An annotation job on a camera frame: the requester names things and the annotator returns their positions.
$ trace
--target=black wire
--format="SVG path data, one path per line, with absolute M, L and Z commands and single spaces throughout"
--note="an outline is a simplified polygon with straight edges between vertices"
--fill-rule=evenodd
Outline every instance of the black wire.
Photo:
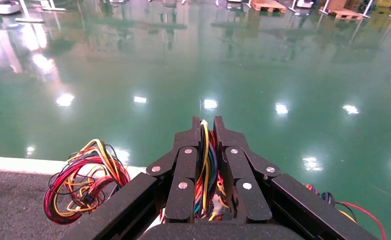
M 358 222 L 358 220 L 356 219 L 355 213 L 353 212 L 353 210 L 349 206 L 347 206 L 347 205 L 345 205 L 345 204 L 343 204 L 341 202 L 338 202 L 338 201 L 336 201 L 335 203 L 338 204 L 338 205 L 342 205 L 342 206 L 346 207 L 350 211 L 351 216 L 353 217 L 354 221 L 356 223 Z

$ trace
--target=black plastic part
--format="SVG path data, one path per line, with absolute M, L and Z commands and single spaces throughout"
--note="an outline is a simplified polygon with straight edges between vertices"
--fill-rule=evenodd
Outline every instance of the black plastic part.
M 96 200 L 93 196 L 85 193 L 85 195 L 83 197 L 81 197 L 80 199 L 85 205 L 88 205 L 88 204 L 93 204 L 93 202 Z
M 199 149 L 201 140 L 200 133 L 200 118 L 192 117 L 192 128 L 187 131 L 178 132 L 173 140 L 172 150 L 159 158 L 157 161 L 150 164 L 145 170 L 148 175 L 160 177 L 164 175 L 172 175 L 178 151 L 183 147 L 193 147 Z M 153 171 L 153 167 L 160 167 L 159 171 Z
M 272 218 L 269 208 L 258 183 L 254 178 L 241 178 L 235 184 L 238 195 L 238 215 L 245 214 L 246 223 L 267 223 Z
M 237 218 L 244 223 L 266 223 L 272 218 L 272 212 L 263 197 L 262 191 L 253 175 L 249 162 L 240 147 L 228 147 L 224 153 L 226 163 L 222 164 L 220 174 L 231 209 L 238 208 Z M 250 185 L 245 189 L 243 184 Z
M 169 223 L 157 225 L 139 240 L 303 240 L 292 230 L 275 224 Z
M 194 215 L 194 183 L 188 178 L 175 177 L 166 203 L 167 223 L 192 223 Z
M 176 158 L 169 197 L 166 203 L 167 223 L 192 223 L 198 152 L 194 147 L 183 147 Z
M 162 203 L 156 203 L 157 185 L 157 178 L 138 174 L 62 239 L 137 238 L 159 214 Z
M 377 240 L 290 175 L 275 177 L 271 186 L 273 207 L 311 239 Z
M 214 117 L 213 131 L 218 143 L 218 155 L 223 153 L 228 147 L 237 146 L 244 150 L 244 154 L 246 155 L 257 179 L 263 179 L 264 176 L 274 178 L 281 174 L 279 167 L 250 150 L 244 134 L 226 129 L 221 116 Z M 274 171 L 267 171 L 268 167 L 272 167 Z

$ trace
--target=red wire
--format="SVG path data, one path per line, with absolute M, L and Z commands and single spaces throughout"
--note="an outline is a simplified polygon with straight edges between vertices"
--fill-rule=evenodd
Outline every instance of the red wire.
M 379 230 L 381 231 L 381 239 L 382 239 L 382 240 L 386 240 L 386 232 L 384 231 L 384 227 L 383 227 L 383 225 L 381 224 L 381 222 L 380 222 L 374 215 L 372 215 L 372 214 L 371 214 L 370 212 L 368 212 L 367 210 L 361 208 L 360 206 L 356 206 L 356 205 L 354 205 L 354 204 L 352 204 L 352 203 L 348 203 L 348 202 L 345 202 L 345 201 L 342 201 L 341 203 L 344 204 L 344 205 L 353 207 L 353 208 L 355 208 L 355 209 L 357 209 L 357 210 L 359 210 L 359 211 L 362 211 L 362 212 L 364 212 L 365 214 L 367 214 L 369 217 L 371 217 L 371 218 L 376 222 L 376 224 L 378 224 Z

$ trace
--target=white robot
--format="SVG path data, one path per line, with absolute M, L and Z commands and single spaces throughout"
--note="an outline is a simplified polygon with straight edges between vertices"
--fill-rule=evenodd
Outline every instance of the white robot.
M 0 0 L 0 15 L 9 15 L 21 11 L 21 5 L 17 1 Z

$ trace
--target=yellow wire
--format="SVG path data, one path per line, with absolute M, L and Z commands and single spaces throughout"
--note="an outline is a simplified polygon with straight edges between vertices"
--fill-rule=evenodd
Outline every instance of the yellow wire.
M 340 213 L 344 214 L 346 217 L 348 217 L 350 220 L 352 220 L 353 222 L 356 223 L 356 221 L 353 219 L 353 217 L 351 217 L 349 214 L 347 214 L 347 213 L 345 213 L 345 212 L 343 212 L 341 210 L 339 210 L 339 211 L 340 211 Z
M 94 149 L 89 149 L 89 150 L 88 150 L 88 148 L 89 148 L 93 143 L 96 143 L 96 144 L 97 144 L 98 149 L 97 149 L 97 148 L 94 148 Z M 120 175 L 119 175 L 119 165 L 114 161 L 113 156 L 112 156 L 112 154 L 110 153 L 110 151 L 108 151 L 107 149 L 105 149 L 105 148 L 103 147 L 101 141 L 98 140 L 98 139 L 93 139 L 93 140 L 91 140 L 90 142 L 88 142 L 88 144 L 86 144 L 86 145 L 79 151 L 79 153 L 77 153 L 75 156 L 69 158 L 69 159 L 66 161 L 66 163 L 65 163 L 64 166 L 67 166 L 72 160 L 74 160 L 74 159 L 76 159 L 76 158 L 79 158 L 79 157 L 81 157 L 81 156 L 83 156 L 83 155 L 91 154 L 91 153 L 94 153 L 94 152 L 96 152 L 96 153 L 100 156 L 100 158 L 101 158 L 101 160 L 102 160 L 104 166 L 101 165 L 101 164 L 97 164 L 96 166 L 94 166 L 94 167 L 90 170 L 89 175 L 92 175 L 92 174 L 94 174 L 95 172 L 98 172 L 98 171 L 103 171 L 103 172 L 104 172 L 104 175 L 107 176 L 107 172 L 106 172 L 106 168 L 107 168 L 107 169 L 109 169 L 109 172 L 112 174 L 112 177 L 115 178 L 115 179 L 117 179 L 120 183 L 122 183 L 121 180 L 120 180 L 120 178 L 119 178 L 119 176 L 120 176 Z M 60 185 L 60 187 L 59 187 L 59 189 L 58 189 L 58 192 L 60 191 L 60 189 L 63 187 L 64 184 L 66 184 L 67 187 L 68 187 L 70 190 L 73 189 L 73 186 L 81 186 L 81 185 L 89 184 L 88 186 L 84 186 L 84 187 L 81 187 L 81 188 L 79 189 L 78 193 L 79 193 L 79 195 L 82 197 L 82 196 L 84 195 L 84 191 L 87 191 L 88 189 L 91 189 L 91 184 L 93 184 L 94 181 L 93 181 L 92 179 L 88 179 L 88 181 L 85 181 L 85 182 L 74 183 L 74 180 L 75 180 L 75 179 L 72 177 L 72 175 L 73 175 L 73 173 L 72 173 L 68 178 L 66 178 L 65 181 Z M 58 199 L 58 197 L 59 197 L 58 194 L 54 194 L 54 199 L 53 199 L 53 200 L 54 200 L 54 204 L 53 204 L 53 205 L 54 205 L 55 211 L 56 211 L 60 216 L 62 216 L 62 217 L 70 217 L 70 216 L 73 216 L 74 214 L 79 213 L 79 212 L 88 212 L 88 211 L 89 211 L 89 212 L 93 212 L 93 211 L 95 210 L 95 208 L 96 208 L 96 205 L 91 206 L 91 205 L 87 204 L 87 208 L 72 209 L 71 207 L 72 207 L 72 205 L 74 204 L 74 201 L 71 201 L 71 202 L 68 204 L 68 206 L 67 206 L 67 210 L 68 210 L 69 212 L 60 212 L 60 211 L 59 211 L 59 208 L 58 208 L 58 206 L 57 206 L 57 199 Z
M 208 183 L 209 183 L 209 162 L 207 160 L 208 159 L 208 151 L 209 151 L 208 122 L 206 120 L 202 120 L 201 125 L 204 128 L 204 135 L 205 135 L 204 162 L 205 162 L 205 166 L 206 166 L 206 174 L 204 175 L 203 210 L 206 212 L 207 197 L 208 197 Z
M 209 221 L 211 221 L 215 216 L 216 216 L 216 210 L 214 210 L 213 213 L 211 214 Z
M 222 206 L 224 206 L 225 208 L 229 208 L 229 207 L 224 203 L 224 201 L 222 200 L 222 197 L 221 197 L 221 196 L 219 196 L 219 202 L 220 202 L 220 204 L 222 204 Z
M 222 185 L 220 184 L 219 181 L 217 181 L 217 188 L 219 189 L 219 191 L 226 197 L 227 195 L 225 194 L 225 191 L 224 191 L 224 188 L 222 187 Z

